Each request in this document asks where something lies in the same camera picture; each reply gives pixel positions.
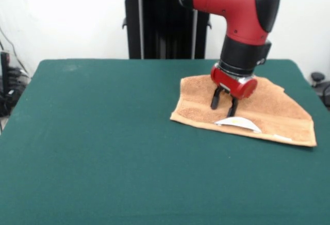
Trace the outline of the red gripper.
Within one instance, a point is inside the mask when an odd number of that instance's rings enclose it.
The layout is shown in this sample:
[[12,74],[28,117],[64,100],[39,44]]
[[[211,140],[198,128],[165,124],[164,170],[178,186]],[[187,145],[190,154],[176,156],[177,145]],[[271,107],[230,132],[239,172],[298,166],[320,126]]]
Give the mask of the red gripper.
[[228,118],[235,116],[239,102],[238,99],[249,98],[257,88],[258,83],[257,79],[252,76],[233,77],[221,70],[218,65],[212,67],[210,77],[217,86],[220,86],[214,91],[210,106],[211,109],[217,109],[223,88],[233,96],[232,105],[227,114]]

